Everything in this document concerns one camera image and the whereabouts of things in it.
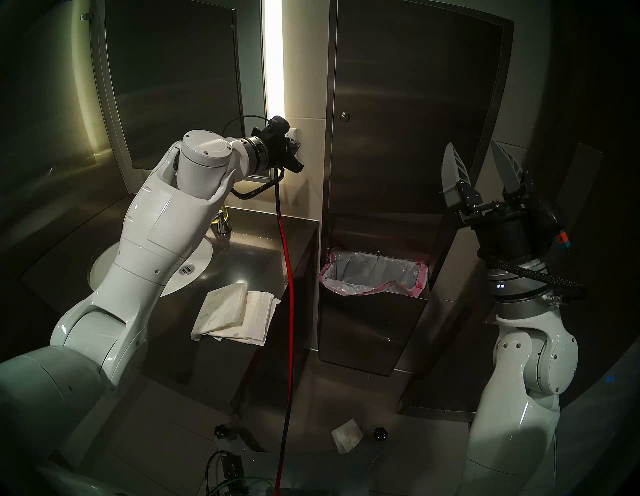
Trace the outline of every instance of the trash bag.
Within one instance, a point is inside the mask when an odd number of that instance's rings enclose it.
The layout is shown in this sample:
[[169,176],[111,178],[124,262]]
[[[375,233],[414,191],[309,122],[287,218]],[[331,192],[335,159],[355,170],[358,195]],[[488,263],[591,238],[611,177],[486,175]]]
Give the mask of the trash bag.
[[427,272],[421,262],[332,250],[318,279],[343,296],[393,292],[417,298],[427,284]]

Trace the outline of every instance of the napkin on floor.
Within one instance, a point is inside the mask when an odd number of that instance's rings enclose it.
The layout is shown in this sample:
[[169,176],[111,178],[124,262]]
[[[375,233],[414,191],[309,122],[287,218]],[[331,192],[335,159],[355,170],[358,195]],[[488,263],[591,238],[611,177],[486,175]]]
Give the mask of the napkin on floor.
[[280,300],[271,293],[247,291],[243,283],[211,291],[200,309],[191,338],[198,341],[208,334],[217,340],[226,338],[264,346],[278,303]]

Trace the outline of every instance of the vertical light strip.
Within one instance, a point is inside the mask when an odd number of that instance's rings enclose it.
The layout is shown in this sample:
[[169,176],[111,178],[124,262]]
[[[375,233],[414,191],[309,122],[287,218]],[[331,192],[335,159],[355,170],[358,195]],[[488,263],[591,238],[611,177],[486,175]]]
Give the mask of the vertical light strip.
[[284,117],[284,61],[282,52],[282,0],[262,0],[264,22],[264,79],[267,117]]

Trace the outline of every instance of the sink drain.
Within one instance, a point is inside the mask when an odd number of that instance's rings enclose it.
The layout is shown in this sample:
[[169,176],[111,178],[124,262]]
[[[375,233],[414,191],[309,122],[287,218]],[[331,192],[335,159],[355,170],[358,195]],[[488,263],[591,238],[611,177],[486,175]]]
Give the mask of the sink drain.
[[181,276],[188,276],[189,274],[191,274],[193,271],[195,270],[195,267],[191,264],[186,264],[183,265],[182,267],[180,267],[180,270],[178,271],[178,273]]

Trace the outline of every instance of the black knob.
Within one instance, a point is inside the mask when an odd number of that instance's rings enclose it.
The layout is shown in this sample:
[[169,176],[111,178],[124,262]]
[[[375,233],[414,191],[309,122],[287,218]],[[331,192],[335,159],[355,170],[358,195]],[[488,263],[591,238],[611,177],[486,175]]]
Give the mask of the black knob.
[[373,438],[376,441],[384,441],[387,439],[389,433],[384,427],[376,427],[373,431]]
[[218,439],[223,439],[225,437],[228,437],[229,433],[230,432],[228,427],[224,425],[216,426],[216,428],[213,431],[214,436],[217,437]]

